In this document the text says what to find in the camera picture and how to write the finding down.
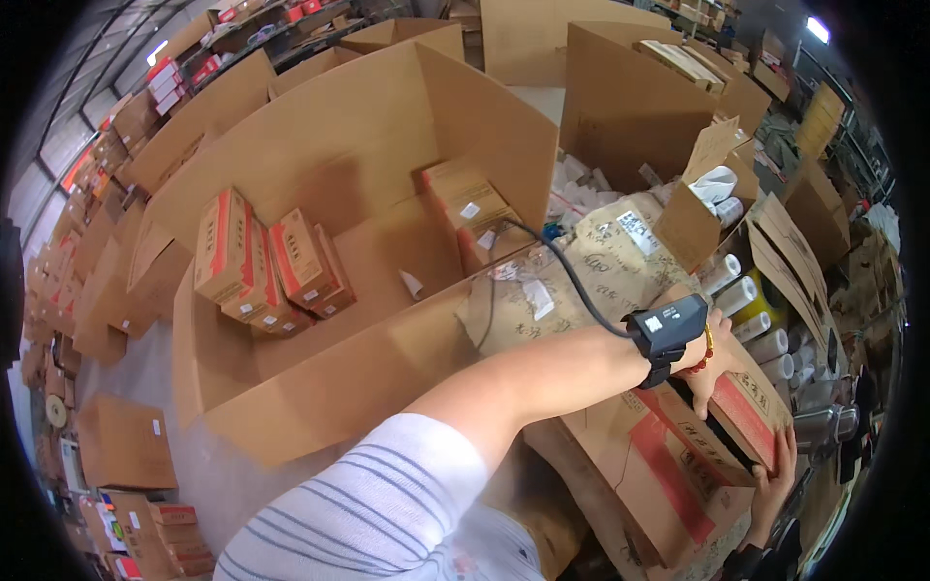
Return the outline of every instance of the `concrete floor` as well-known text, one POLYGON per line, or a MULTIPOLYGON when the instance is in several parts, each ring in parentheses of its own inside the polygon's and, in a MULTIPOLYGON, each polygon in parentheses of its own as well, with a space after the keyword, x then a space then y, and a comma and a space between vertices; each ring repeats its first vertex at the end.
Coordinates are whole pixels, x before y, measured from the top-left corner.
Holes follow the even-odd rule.
POLYGON ((130 339, 126 356, 113 367, 84 360, 75 382, 78 409, 98 391, 165 413, 178 499, 196 507, 204 539, 215 554, 266 504, 332 464, 348 447, 327 448, 267 469, 206 429, 201 418, 181 431, 171 390, 171 326, 161 321, 142 340, 130 339))

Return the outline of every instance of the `person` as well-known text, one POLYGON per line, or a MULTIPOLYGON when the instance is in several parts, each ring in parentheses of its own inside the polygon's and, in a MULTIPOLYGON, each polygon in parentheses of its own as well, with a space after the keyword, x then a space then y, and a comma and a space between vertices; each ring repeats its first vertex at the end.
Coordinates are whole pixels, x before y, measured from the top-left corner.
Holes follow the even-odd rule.
MULTIPOLYGON (((694 392, 702 419, 716 378, 741 369, 723 340, 730 326, 719 310, 711 311, 706 332, 687 343, 671 369, 694 392)), ((554 579, 561 570, 544 575, 546 548, 538 550, 528 529, 476 499, 524 426, 631 390, 649 370, 632 341, 600 326, 488 357, 423 394, 259 512, 221 553, 215 578, 554 579)), ((791 449, 793 438, 779 434, 778 473, 756 472, 747 545, 764 546, 791 488, 791 449)))

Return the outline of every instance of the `striped shirt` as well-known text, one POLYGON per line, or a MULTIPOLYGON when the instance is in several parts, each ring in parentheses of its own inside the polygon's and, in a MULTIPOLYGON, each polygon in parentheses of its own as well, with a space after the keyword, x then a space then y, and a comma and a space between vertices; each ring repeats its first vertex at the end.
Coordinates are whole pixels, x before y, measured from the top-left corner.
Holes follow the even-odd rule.
POLYGON ((214 579, 541 581, 526 530, 475 502, 488 476, 455 429, 393 416, 259 512, 219 556, 214 579))

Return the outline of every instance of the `qr code label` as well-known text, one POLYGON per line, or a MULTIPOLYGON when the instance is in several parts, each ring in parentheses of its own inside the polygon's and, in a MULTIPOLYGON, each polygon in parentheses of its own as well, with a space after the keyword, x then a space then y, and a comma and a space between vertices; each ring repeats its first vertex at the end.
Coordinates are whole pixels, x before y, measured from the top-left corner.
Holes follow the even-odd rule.
POLYGON ((659 249, 660 244, 658 240, 656 240, 656 237, 652 235, 652 232, 649 230, 649 227, 645 225, 645 222, 633 214, 632 210, 617 218, 617 222, 620 227, 630 235, 633 243, 636 244, 646 256, 650 256, 659 249))

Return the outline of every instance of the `hand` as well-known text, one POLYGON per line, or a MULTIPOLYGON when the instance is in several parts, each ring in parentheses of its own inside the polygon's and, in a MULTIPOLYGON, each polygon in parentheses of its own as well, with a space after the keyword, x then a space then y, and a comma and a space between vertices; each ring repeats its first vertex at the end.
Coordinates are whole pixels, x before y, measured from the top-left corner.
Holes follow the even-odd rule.
MULTIPOLYGON (((713 356, 708 359, 707 366, 697 373, 684 369, 680 374, 680 377, 687 382, 688 387, 694 393, 692 406, 697 417, 701 419, 707 419, 707 404, 711 400, 711 395, 713 395, 713 387, 717 383, 717 377, 724 371, 739 373, 745 369, 743 363, 729 349, 731 341, 735 341, 730 333, 733 322, 724 317, 724 313, 720 309, 714 309, 707 317, 707 325, 713 337, 713 356)), ((687 351, 682 358, 688 361, 687 366, 689 367, 700 363, 704 358, 707 352, 706 334, 702 333, 697 341, 692 341, 692 343, 688 343, 687 351), (688 355, 691 351, 695 351, 697 355, 697 359, 693 362, 688 355)))
POLYGON ((780 429, 775 435, 777 457, 775 474, 768 474, 759 464, 752 467, 756 480, 756 492, 752 498, 752 525, 746 533, 743 545, 753 544, 764 548, 768 536, 781 511, 781 505, 791 493, 794 485, 794 470, 798 462, 798 444, 794 439, 794 428, 780 429))

